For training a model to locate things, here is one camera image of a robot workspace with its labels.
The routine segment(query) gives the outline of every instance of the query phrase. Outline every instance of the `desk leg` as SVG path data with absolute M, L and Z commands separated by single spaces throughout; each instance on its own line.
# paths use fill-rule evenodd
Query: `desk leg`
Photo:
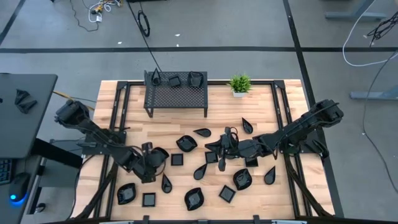
M 147 114 L 150 118 L 154 117 L 154 109 L 151 108 L 150 110 L 148 110 L 148 108 L 145 108 L 145 110 L 147 111 Z
M 35 140 L 31 153 L 77 169 L 80 169 L 81 163 L 83 162 L 80 156 L 60 149 L 38 138 Z

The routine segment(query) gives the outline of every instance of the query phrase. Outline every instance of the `computer mouse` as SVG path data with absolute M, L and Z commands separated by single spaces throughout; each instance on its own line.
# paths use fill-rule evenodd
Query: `computer mouse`
M 30 175 L 26 172 L 17 174 L 14 177 L 9 189 L 9 196 L 12 202 L 19 202 L 25 197 L 29 179 Z

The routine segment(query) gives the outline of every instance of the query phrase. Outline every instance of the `white pot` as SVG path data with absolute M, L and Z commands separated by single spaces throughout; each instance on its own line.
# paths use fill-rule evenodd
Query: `white pot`
M 233 95 L 234 95 L 235 98 L 242 98 L 246 94 L 246 93 L 235 93 L 234 91 L 232 91 L 232 92 L 233 92 Z

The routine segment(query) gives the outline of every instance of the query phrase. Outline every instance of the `gray concrete floor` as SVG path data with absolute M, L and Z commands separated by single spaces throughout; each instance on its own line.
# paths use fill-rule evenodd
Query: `gray concrete floor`
M 82 25 L 87 12 L 80 0 L 72 0 Z M 96 1 L 86 0 L 87 5 Z M 353 22 L 327 21 L 325 11 L 349 10 L 358 1 L 289 1 L 302 47 L 341 47 Z M 151 47 L 272 46 L 293 47 L 282 1 L 272 0 L 169 0 L 144 2 L 151 24 Z M 0 30 L 16 1 L 0 7 Z M 138 4 L 132 4 L 137 11 Z M 392 16 L 393 1 L 376 1 L 371 10 Z M 359 24 L 350 47 L 367 47 L 367 34 L 375 22 Z M 376 47 L 397 45 L 398 29 L 376 42 Z M 68 0 L 51 3 L 27 0 L 0 48 L 145 47 L 127 6 L 105 12 L 99 31 L 87 33 L 78 27 Z M 349 53 L 355 63 L 388 58 L 391 53 Z M 253 78 L 302 78 L 294 52 L 164 52 L 154 53 L 162 70 L 206 70 L 209 78 L 229 78 L 246 72 Z M 331 162 L 346 217 L 398 221 L 398 195 L 387 178 L 382 161 L 362 135 L 363 102 L 349 98 L 350 91 L 367 90 L 381 65 L 354 68 L 341 53 L 304 53 L 316 100 L 340 102 L 343 122 L 325 130 Z M 153 70 L 149 53 L 0 54 L 0 72 L 55 73 L 56 90 L 95 100 L 101 80 L 142 79 L 143 70 Z M 376 82 L 375 90 L 397 84 L 398 64 L 391 61 Z M 81 134 L 54 123 L 55 111 L 64 100 L 53 96 L 39 137 L 76 139 Z M 398 185 L 397 120 L 395 102 L 369 102 L 366 126 Z M 73 183 L 67 188 L 48 188 L 40 202 L 49 209 L 24 217 L 24 223 L 63 220 L 73 201 Z

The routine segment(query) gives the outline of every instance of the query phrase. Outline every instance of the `black square block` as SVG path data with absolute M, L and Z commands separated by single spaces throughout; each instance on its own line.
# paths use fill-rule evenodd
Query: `black square block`
M 184 165 L 183 154 L 172 154 L 172 166 L 182 166 Z
M 229 188 L 227 185 L 224 185 L 223 189 L 221 190 L 220 196 L 222 199 L 224 199 L 226 202 L 231 203 L 232 198 L 235 196 L 235 191 Z
M 156 204 L 156 193 L 143 193 L 142 194 L 142 206 L 143 207 L 154 207 Z
M 257 166 L 259 166 L 259 162 L 257 161 L 257 158 L 245 158 L 244 162 L 246 164 L 246 167 L 257 167 Z
M 218 162 L 218 156 L 215 152 L 205 152 L 206 163 Z

